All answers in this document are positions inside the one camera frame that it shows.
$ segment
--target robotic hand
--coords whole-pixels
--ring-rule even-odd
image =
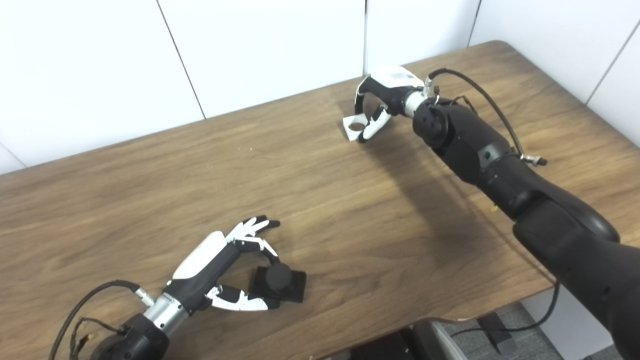
[[[493,106],[515,148],[478,117],[473,107],[431,95],[431,83],[452,74],[470,83]],[[364,94],[382,104],[362,115]],[[640,249],[620,244],[615,228],[591,206],[544,180],[527,164],[545,165],[522,151],[493,99],[459,72],[438,69],[424,84],[401,67],[372,72],[358,87],[354,117],[343,119],[350,140],[365,142],[392,115],[413,120],[413,132],[464,182],[478,187],[514,221],[515,238],[611,333],[623,358],[640,359]],[[362,132],[347,130],[354,122]]]
[[[220,231],[211,233],[182,261],[157,300],[128,281],[115,281],[98,287],[71,312],[49,359],[53,360],[64,332],[80,306],[95,293],[113,284],[128,287],[141,297],[148,309],[128,319],[119,329],[111,328],[116,334],[96,347],[92,360],[160,360],[168,348],[169,337],[178,326],[196,311],[210,306],[233,311],[262,311],[278,308],[281,300],[302,302],[306,274],[289,269],[280,262],[278,254],[266,240],[256,237],[266,229],[279,225],[280,222],[268,220],[263,215],[239,223],[227,236]],[[271,266],[258,267],[253,293],[217,285],[218,279],[241,253],[258,251],[269,259]],[[78,345],[75,342],[76,331],[84,320],[87,318],[79,321],[72,334],[72,359],[77,359],[84,346],[82,341]],[[110,328],[99,320],[89,320]]]

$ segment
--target white wall panel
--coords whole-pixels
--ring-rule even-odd
[[[24,166],[0,144],[0,175],[20,170]]]
[[[369,0],[366,72],[467,47],[478,0]]]
[[[523,300],[522,305],[538,321],[547,313],[552,295],[553,290],[547,290]],[[613,344],[607,329],[564,286],[553,314],[540,329],[563,360],[581,360]]]
[[[506,41],[586,102],[638,20],[636,0],[483,0],[471,45]]]
[[[160,4],[207,117],[362,75],[364,0]]]
[[[155,1],[0,3],[0,142],[27,166],[203,119]]]
[[[640,146],[640,32],[636,30],[589,107]]]

